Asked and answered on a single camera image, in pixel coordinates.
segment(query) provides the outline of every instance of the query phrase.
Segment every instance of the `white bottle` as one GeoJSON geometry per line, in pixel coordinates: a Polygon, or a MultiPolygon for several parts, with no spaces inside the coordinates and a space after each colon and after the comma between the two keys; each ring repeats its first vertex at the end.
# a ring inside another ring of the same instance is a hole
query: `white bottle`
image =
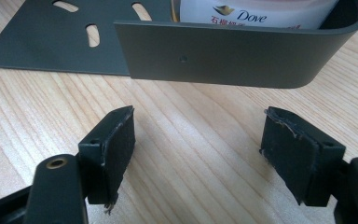
{"type": "Polygon", "coordinates": [[[337,1],[181,0],[180,22],[318,29],[337,1]]]}

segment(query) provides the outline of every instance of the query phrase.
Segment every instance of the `wood grain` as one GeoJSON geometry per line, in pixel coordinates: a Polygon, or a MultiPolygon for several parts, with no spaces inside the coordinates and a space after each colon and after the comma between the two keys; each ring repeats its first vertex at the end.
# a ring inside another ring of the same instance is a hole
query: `wood grain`
{"type": "MultiPolygon", "coordinates": [[[[0,32],[23,0],[0,0],[0,32]]],[[[298,206],[258,153],[269,105],[292,110],[358,157],[358,33],[306,87],[269,90],[0,69],[0,198],[109,111],[135,107],[136,148],[112,216],[91,223],[333,223],[298,206]]]]}

